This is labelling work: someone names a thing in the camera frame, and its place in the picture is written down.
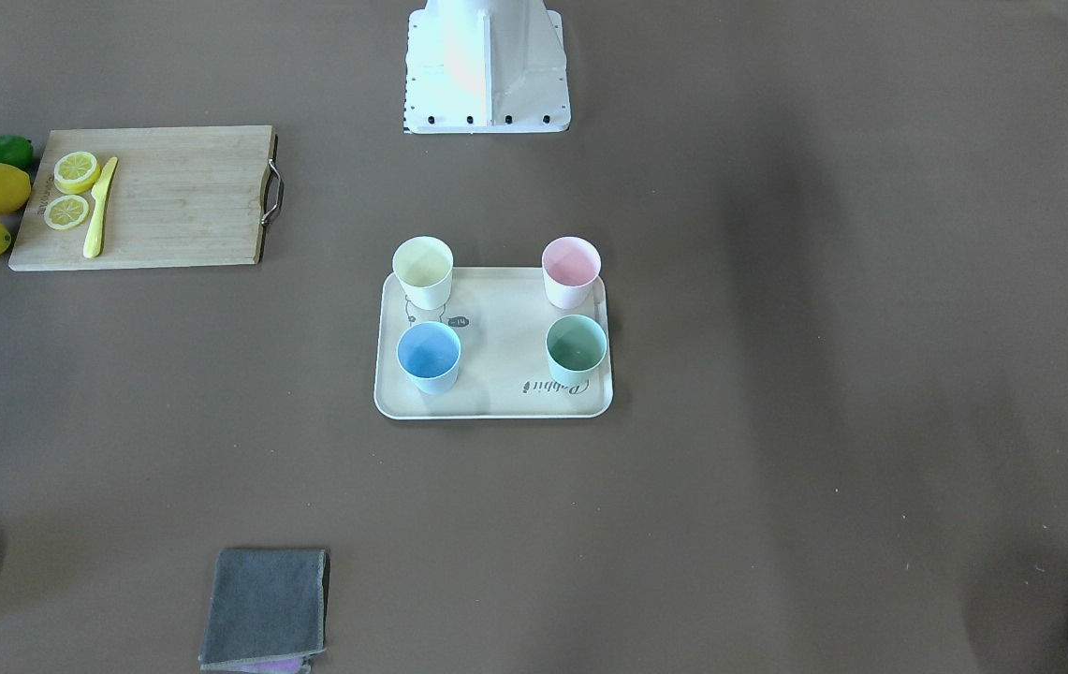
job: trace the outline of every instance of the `lemon slice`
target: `lemon slice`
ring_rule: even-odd
[[[93,187],[101,166],[93,153],[68,153],[56,162],[56,188],[64,194],[79,194]]]
[[[58,198],[47,204],[47,209],[42,214],[42,220],[51,230],[70,230],[84,222],[84,218],[88,218],[88,201],[76,194]]]

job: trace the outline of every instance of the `green cup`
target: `green cup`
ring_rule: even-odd
[[[550,325],[546,333],[550,378],[564,387],[587,381],[604,361],[607,352],[604,329],[585,315],[565,315]]]

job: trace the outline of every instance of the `white tray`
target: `white tray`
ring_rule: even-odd
[[[383,281],[375,406],[384,417],[418,419],[587,419],[612,402],[610,352],[579,387],[550,379],[546,331],[560,316],[595,318],[608,333],[604,282],[593,298],[564,311],[546,299],[541,268],[455,268],[446,307],[425,311],[405,298],[396,275]],[[396,344],[410,323],[440,320],[458,332],[462,358],[455,388],[427,396],[400,370]]]

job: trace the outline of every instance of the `pink cup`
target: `pink cup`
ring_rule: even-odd
[[[578,236],[564,236],[541,251],[541,281],[546,299],[560,310],[572,310],[593,294],[601,275],[601,255],[596,246]]]

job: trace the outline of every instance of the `cup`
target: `cup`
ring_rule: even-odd
[[[409,301],[422,310],[436,310],[451,299],[454,268],[451,247],[433,236],[413,236],[392,255],[392,272]]]
[[[601,365],[606,352],[604,329],[585,315],[565,315],[547,329],[546,358],[550,378],[564,387],[587,381]]]
[[[396,345],[400,370],[423,393],[430,396],[451,390],[458,379],[462,343],[455,330],[441,323],[413,325]]]
[[[546,299],[560,310],[572,310],[593,294],[601,275],[601,255],[596,246],[578,236],[564,236],[541,251],[541,281]]]

